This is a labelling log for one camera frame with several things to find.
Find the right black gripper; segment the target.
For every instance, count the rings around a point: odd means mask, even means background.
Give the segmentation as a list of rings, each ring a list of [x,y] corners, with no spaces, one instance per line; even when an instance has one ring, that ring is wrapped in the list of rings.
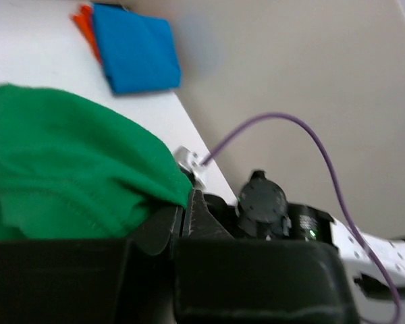
[[[232,205],[214,194],[204,198],[210,213],[235,238],[274,240],[290,236],[286,194],[266,178],[263,170],[253,171]]]

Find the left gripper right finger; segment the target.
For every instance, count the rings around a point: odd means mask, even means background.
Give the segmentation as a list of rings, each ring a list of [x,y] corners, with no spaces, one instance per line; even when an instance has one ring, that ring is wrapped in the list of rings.
[[[203,193],[188,198],[175,241],[178,323],[358,323],[333,246],[239,240],[210,214]]]

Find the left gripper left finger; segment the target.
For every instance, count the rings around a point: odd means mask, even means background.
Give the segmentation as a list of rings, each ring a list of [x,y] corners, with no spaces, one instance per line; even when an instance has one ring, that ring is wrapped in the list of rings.
[[[125,238],[0,241],[0,323],[143,323],[181,217],[163,207]]]

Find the green t shirt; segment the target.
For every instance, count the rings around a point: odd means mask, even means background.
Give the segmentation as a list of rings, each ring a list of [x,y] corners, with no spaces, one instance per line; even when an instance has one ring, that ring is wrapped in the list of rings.
[[[192,185],[155,135],[54,88],[0,84],[0,240],[122,238]]]

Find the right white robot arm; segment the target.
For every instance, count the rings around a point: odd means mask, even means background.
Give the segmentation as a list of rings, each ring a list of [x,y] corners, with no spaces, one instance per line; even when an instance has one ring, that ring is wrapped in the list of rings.
[[[373,251],[405,300],[405,237],[386,240],[362,234],[366,243],[362,247],[353,231],[329,213],[287,201],[285,192],[263,170],[252,173],[234,205],[212,194],[206,194],[205,200],[210,213],[235,238],[320,241],[334,246],[367,298],[389,300],[389,286],[369,256]]]

